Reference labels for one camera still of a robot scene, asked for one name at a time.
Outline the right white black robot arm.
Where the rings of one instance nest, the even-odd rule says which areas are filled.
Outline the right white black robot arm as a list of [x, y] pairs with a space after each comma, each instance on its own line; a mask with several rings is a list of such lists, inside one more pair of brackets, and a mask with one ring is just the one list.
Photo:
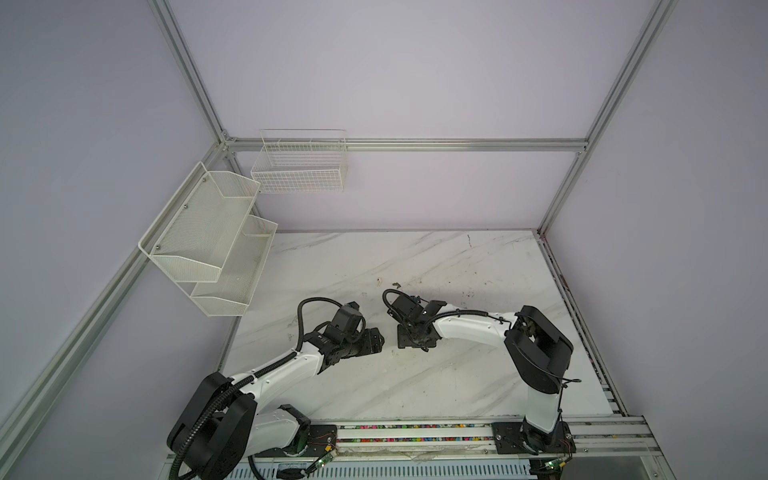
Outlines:
[[382, 301], [397, 324], [398, 347], [427, 352], [440, 340], [458, 339], [505, 349], [528, 388], [520, 426], [521, 448], [540, 454], [555, 445], [562, 426], [565, 376], [574, 346], [538, 308], [525, 305], [501, 314], [463, 309], [445, 301], [426, 301], [386, 289]]

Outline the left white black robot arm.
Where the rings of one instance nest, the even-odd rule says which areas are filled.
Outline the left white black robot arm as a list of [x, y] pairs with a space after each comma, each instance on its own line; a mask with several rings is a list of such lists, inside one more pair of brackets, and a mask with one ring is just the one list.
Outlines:
[[244, 457], [273, 449], [298, 455], [306, 449], [310, 420], [290, 404], [274, 409], [269, 404], [342, 360], [380, 353], [385, 344], [356, 302], [332, 300], [334, 316], [307, 330], [304, 308], [320, 300], [299, 302], [298, 339], [286, 354], [240, 374], [214, 372], [201, 381], [166, 441], [174, 455], [169, 478], [223, 479]]

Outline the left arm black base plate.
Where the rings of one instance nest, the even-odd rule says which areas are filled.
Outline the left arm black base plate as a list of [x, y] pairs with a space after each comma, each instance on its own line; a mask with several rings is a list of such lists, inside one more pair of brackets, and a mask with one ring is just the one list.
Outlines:
[[336, 446], [338, 427], [319, 424], [301, 427], [296, 437], [282, 448], [271, 448], [254, 454], [255, 458], [319, 458]]

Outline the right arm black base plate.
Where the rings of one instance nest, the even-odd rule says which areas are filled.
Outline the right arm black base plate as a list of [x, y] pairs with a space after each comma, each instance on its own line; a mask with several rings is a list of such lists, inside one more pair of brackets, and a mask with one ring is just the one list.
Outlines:
[[575, 442], [567, 423], [558, 419], [554, 430], [547, 433], [527, 421], [494, 422], [492, 438], [498, 454], [573, 454]]

